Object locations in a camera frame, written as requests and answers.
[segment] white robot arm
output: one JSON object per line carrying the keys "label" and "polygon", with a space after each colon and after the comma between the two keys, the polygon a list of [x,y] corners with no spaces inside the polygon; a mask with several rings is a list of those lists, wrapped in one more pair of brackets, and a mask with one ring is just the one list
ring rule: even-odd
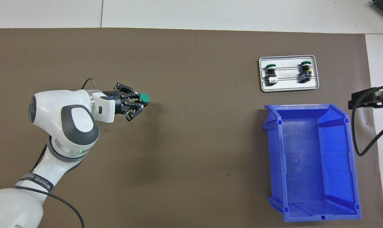
{"label": "white robot arm", "polygon": [[36,228],[42,204],[60,178],[77,167],[99,138],[96,121],[111,123],[115,114],[128,121],[147,105],[149,97],[117,83],[114,91],[45,91],[29,104],[31,123],[48,134],[41,162],[14,188],[0,189],[0,228]]}

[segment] green button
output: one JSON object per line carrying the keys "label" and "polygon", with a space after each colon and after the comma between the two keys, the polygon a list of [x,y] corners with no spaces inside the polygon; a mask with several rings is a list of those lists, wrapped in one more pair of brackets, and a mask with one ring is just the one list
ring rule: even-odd
{"label": "green button", "polygon": [[146,93],[141,93],[139,95],[139,99],[142,101],[142,102],[149,102],[149,96],[146,94]]}

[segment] brown mat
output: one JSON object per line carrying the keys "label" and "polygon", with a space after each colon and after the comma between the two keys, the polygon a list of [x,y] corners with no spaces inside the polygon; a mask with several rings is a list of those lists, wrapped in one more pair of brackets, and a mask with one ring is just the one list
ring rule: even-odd
{"label": "brown mat", "polygon": [[[260,91],[260,57],[304,54],[316,57],[319,89]],[[350,113],[350,94],[370,87],[364,35],[0,29],[0,188],[30,171],[45,144],[28,119],[31,96],[77,90],[88,77],[105,91],[127,84],[151,101],[130,123],[123,115],[100,123],[90,154],[56,185],[86,227],[383,227],[376,146],[356,157],[361,220],[286,223],[267,202],[263,106],[334,103]],[[375,130],[370,109],[358,115],[363,148]],[[45,201],[40,227],[79,226],[67,206]]]}

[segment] blue plastic bin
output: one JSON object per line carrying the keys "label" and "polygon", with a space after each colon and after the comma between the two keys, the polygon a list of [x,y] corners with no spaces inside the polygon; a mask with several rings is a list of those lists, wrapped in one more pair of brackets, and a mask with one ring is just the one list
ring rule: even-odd
{"label": "blue plastic bin", "polygon": [[284,221],[360,219],[349,116],[333,104],[267,105],[270,204]]}

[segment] silver tray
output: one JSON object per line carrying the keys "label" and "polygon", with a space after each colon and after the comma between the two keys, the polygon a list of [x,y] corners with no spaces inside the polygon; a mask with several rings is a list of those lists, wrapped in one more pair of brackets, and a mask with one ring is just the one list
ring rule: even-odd
{"label": "silver tray", "polygon": [[[310,81],[299,83],[298,78],[303,61],[311,62],[312,76]],[[272,86],[266,85],[266,66],[268,64],[276,64],[277,84]],[[313,55],[262,57],[259,59],[258,65],[263,92],[314,90],[319,87],[316,58]]]}

